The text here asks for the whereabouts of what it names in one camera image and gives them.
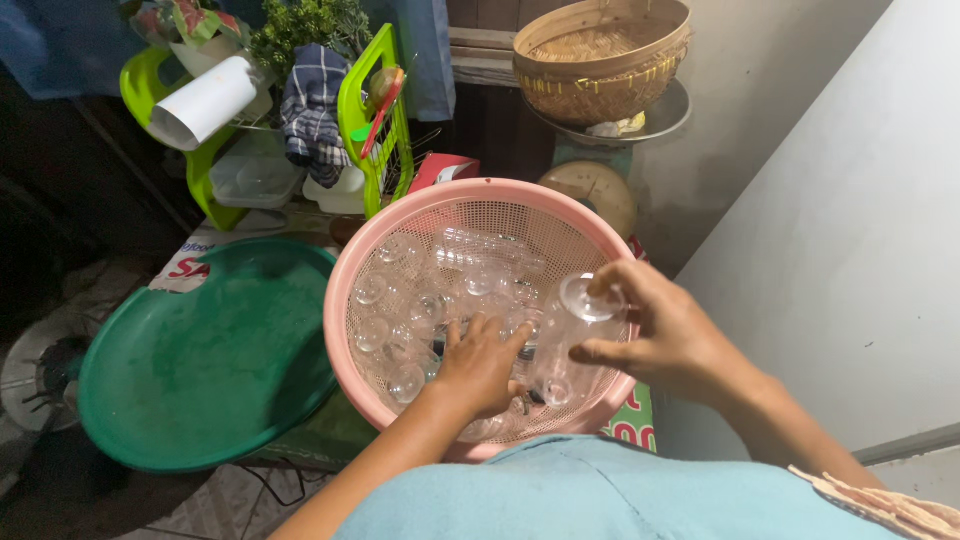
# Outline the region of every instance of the woven bamboo basket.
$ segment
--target woven bamboo basket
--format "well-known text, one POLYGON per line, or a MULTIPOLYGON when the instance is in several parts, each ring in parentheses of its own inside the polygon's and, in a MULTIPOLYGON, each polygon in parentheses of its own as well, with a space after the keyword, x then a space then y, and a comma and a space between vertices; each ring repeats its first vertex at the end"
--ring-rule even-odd
POLYGON ((514 40, 527 101, 573 126, 631 118, 660 98, 690 42, 678 0, 587 0, 528 24, 514 40))

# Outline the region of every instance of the white wall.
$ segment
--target white wall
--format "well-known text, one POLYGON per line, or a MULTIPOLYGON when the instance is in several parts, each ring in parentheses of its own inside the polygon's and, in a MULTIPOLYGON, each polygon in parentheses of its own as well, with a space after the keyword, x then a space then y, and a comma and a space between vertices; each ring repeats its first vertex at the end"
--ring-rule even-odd
POLYGON ((679 76, 693 115, 635 149, 637 237, 673 277, 754 178, 890 0, 685 0, 679 76))
POLYGON ((960 446, 870 467, 891 491, 960 508, 960 446))
MULTIPOLYGON (((960 422, 957 20, 896 0, 677 278, 851 450, 960 422)), ((742 452, 701 409, 658 424, 742 452)))

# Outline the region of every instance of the checkered cloth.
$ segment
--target checkered cloth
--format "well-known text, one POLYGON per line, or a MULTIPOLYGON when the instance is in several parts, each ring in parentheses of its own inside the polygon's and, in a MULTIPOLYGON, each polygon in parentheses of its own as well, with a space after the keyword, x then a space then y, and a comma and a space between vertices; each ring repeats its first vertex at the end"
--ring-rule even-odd
POLYGON ((310 43, 297 47, 297 64, 287 78, 280 116, 287 159, 308 167, 323 187, 333 187, 350 164, 337 126, 337 94, 349 71, 344 57, 310 43))

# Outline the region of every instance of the pink plastic basket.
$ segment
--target pink plastic basket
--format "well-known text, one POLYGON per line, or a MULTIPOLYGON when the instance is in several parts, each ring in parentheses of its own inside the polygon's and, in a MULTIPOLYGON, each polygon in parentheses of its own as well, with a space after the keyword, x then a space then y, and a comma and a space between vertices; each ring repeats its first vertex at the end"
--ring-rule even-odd
MULTIPOLYGON (((389 426, 396 413, 387 406, 385 382, 353 361, 349 336, 360 315, 350 291, 356 280, 372 269, 372 256, 388 236, 410 233, 431 251, 439 225, 522 238, 546 259, 542 274, 524 278, 544 294, 568 274, 595 272, 613 260, 633 259, 613 229, 580 203, 551 189, 514 180, 478 178, 435 185, 378 213, 351 240, 333 269, 324 300, 324 334, 330 364, 344 392, 379 430, 389 426)), ((565 409, 536 407, 525 431, 480 444, 456 443, 446 458, 479 462, 545 433, 595 433, 623 406, 635 384, 627 375, 604 370, 585 404, 565 409)))

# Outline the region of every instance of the green plastic lid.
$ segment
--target green plastic lid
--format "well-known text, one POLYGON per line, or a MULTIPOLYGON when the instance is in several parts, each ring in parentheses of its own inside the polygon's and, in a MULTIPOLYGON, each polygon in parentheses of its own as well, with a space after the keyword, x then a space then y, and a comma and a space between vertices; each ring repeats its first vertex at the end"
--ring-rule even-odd
POLYGON ((302 422, 336 386, 323 331, 332 255, 268 237, 199 261, 210 265, 204 284, 183 294, 140 289, 84 359, 84 428, 134 469, 230 462, 302 422))

